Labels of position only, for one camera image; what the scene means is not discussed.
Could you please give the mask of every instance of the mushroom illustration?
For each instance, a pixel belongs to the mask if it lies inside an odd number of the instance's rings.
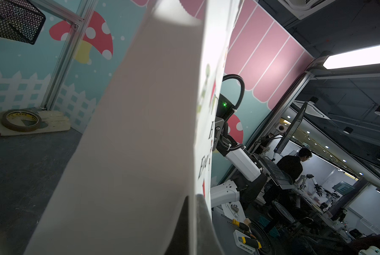
[[[231,135],[234,140],[240,144],[244,139],[244,130],[240,119],[233,114],[228,120],[228,134]]]
[[[57,41],[67,39],[71,25],[65,20],[56,23],[50,28],[50,36]],[[85,36],[81,41],[75,59],[81,64],[90,64],[89,53],[94,46],[104,58],[110,60],[113,55],[113,42],[111,31],[102,16],[95,12],[92,15]]]

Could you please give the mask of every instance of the black shirt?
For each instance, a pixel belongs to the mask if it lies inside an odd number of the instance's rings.
[[[284,156],[277,164],[280,170],[287,173],[295,182],[303,171],[300,158],[298,156]]]

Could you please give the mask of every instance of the computer monitor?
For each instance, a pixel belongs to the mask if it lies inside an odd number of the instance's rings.
[[[344,181],[341,181],[335,186],[333,186],[333,189],[344,196],[349,194],[352,190],[354,190],[354,187],[350,184],[345,183]]]

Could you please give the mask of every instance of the red mushroom cap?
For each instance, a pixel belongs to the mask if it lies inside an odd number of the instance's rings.
[[[50,36],[57,41],[65,41],[70,33],[71,24],[65,20],[56,23],[50,28]]]
[[[111,31],[99,13],[94,11],[83,40],[92,44],[107,60],[112,58],[113,42]]]
[[[234,140],[240,144],[244,139],[244,130],[240,119],[233,114],[228,120],[228,134],[231,135]]]

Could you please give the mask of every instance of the screwdriver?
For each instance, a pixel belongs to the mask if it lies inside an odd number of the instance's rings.
[[[248,245],[249,247],[257,248],[257,249],[261,249],[261,248],[262,248],[261,243],[258,242],[258,241],[255,240],[255,239],[245,238],[245,237],[238,237],[238,240],[239,240],[240,242],[242,242],[243,244]]]

